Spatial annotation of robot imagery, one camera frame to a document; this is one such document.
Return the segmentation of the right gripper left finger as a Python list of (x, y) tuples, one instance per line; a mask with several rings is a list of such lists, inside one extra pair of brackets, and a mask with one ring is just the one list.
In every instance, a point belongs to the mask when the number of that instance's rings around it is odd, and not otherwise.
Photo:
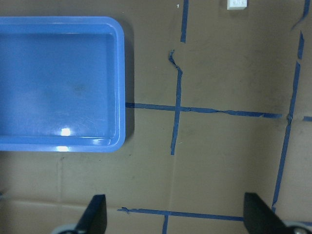
[(94, 195), (75, 226), (77, 234), (104, 234), (107, 228), (106, 197)]

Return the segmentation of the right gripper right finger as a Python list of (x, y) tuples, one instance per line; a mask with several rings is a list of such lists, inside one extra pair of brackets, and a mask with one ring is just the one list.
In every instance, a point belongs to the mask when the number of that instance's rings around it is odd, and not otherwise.
[(256, 193), (244, 194), (243, 223), (249, 234), (293, 233)]

